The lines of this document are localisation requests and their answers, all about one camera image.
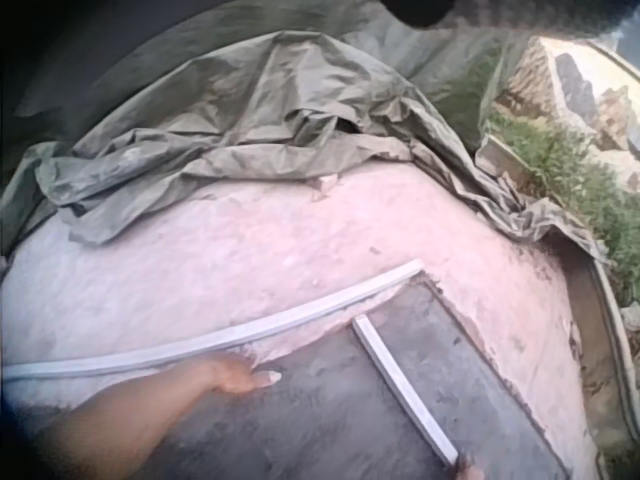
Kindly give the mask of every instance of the white plastic strip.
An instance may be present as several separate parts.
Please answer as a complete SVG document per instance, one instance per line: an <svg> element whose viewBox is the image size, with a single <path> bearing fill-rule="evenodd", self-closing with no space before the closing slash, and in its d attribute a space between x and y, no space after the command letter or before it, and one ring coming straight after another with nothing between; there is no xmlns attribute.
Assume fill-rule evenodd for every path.
<svg viewBox="0 0 640 480"><path fill-rule="evenodd" d="M80 377L118 373L156 367L204 351L235 347L280 333L371 297L411 278L422 268L421 261L413 260L382 275L313 302L201 337L101 357L8 365L3 368L2 377L4 381L9 381L24 378Z"/></svg>
<svg viewBox="0 0 640 480"><path fill-rule="evenodd" d="M353 321L353 328L387 385L407 415L418 427L422 436L433 447L445 465L455 465L458 461L458 451L422 403L367 316L359 315Z"/></svg>

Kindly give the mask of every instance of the wooden plank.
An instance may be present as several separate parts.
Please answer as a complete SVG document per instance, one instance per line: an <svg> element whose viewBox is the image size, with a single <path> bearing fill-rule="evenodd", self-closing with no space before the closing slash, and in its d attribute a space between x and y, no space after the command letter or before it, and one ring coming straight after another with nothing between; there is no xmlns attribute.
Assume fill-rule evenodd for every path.
<svg viewBox="0 0 640 480"><path fill-rule="evenodd" d="M275 335L364 300L411 278L422 268L420 260L413 260L353 287L284 312L167 345L101 357L8 365L3 369L3 380L118 373L157 367L197 353L235 347Z"/></svg>
<svg viewBox="0 0 640 480"><path fill-rule="evenodd" d="M353 328L387 385L422 436L446 465L455 465L458 461L458 451L420 400L367 316L358 316L353 321Z"/></svg>

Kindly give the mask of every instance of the finger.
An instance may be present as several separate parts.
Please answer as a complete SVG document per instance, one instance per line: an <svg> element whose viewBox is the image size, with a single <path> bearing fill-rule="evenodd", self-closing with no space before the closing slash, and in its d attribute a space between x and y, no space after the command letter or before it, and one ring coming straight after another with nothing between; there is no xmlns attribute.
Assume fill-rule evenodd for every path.
<svg viewBox="0 0 640 480"><path fill-rule="evenodd" d="M254 373L252 378L255 388L266 388L278 383L282 378L282 374L272 370L266 370Z"/></svg>

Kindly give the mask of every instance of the pink plaster surface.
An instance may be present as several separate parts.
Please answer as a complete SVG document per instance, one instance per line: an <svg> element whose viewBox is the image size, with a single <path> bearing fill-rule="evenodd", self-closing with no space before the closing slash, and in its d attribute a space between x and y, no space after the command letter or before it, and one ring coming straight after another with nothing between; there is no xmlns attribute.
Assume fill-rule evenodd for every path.
<svg viewBox="0 0 640 480"><path fill-rule="evenodd" d="M54 217L15 258L2 289L4 364L189 338L419 258L576 478L597 478L559 261L513 244L412 165L371 163L320 195L301 183L220 182L105 247L66 235ZM5 389L44 399L52 382L65 381Z"/></svg>

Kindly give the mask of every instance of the white strip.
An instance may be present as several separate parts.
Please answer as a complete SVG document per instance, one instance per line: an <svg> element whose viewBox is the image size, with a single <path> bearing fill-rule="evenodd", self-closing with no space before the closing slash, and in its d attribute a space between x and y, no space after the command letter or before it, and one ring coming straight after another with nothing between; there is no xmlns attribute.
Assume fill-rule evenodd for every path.
<svg viewBox="0 0 640 480"><path fill-rule="evenodd" d="M411 278L422 268L420 260L413 260L358 285L299 307L168 345L102 357L9 365L2 370L3 381L21 378L79 377L118 373L163 365L204 351L235 347L280 333L371 297Z"/></svg>
<svg viewBox="0 0 640 480"><path fill-rule="evenodd" d="M353 328L387 385L389 385L407 415L411 417L411 420L418 427L422 436L429 442L446 465L455 465L458 461L458 451L451 444L440 425L431 416L427 407L422 403L422 400L420 400L409 380L400 370L393 356L391 356L391 352L389 352L367 316L359 315L353 321Z"/></svg>

